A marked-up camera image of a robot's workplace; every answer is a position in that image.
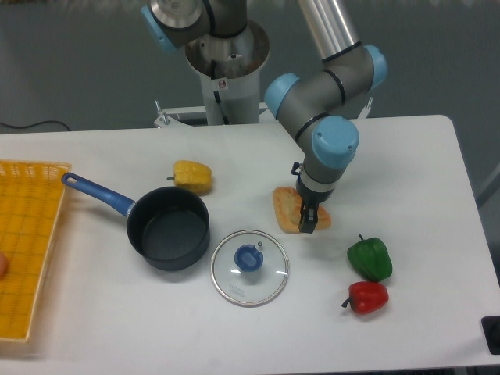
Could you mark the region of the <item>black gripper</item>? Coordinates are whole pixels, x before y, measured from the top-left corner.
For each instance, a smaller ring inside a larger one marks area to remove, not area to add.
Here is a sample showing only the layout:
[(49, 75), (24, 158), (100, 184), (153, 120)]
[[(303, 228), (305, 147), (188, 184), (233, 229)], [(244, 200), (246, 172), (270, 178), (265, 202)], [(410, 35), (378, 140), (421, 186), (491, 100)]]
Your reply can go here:
[(321, 184), (322, 191), (314, 191), (303, 183), (295, 185), (296, 191), (302, 199), (298, 229), (300, 233), (312, 234), (318, 224), (319, 204), (325, 202), (333, 193), (333, 184)]

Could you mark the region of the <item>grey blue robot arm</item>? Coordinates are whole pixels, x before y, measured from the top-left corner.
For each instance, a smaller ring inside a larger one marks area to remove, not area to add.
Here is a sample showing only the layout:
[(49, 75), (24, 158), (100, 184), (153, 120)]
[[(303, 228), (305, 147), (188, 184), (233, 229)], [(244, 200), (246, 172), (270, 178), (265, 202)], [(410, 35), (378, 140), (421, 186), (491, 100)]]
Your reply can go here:
[(311, 233), (320, 204), (334, 191), (359, 144), (355, 125), (334, 115), (388, 73), (380, 50), (358, 38), (341, 1), (301, 1), (299, 8), (323, 64), (303, 80), (292, 73), (265, 92), (259, 74), (270, 53), (264, 29), (251, 21), (244, 1), (147, 1), (141, 14), (165, 52), (183, 49), (198, 74), (209, 124), (255, 123), (265, 104), (304, 152), (293, 165), (301, 197), (298, 229)]

